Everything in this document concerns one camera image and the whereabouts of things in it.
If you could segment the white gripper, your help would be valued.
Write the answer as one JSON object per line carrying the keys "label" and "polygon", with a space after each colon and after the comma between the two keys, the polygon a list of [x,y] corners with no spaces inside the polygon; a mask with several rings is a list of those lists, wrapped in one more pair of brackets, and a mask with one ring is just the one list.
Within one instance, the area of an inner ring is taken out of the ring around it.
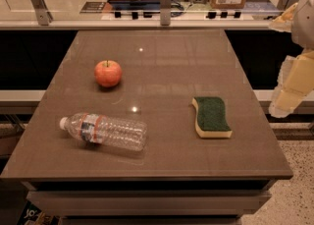
{"label": "white gripper", "polygon": [[[314,49],[314,0],[299,0],[269,23],[269,29],[290,32],[292,41]],[[277,79],[269,113],[275,118],[291,114],[314,89],[314,51],[287,56]]]}

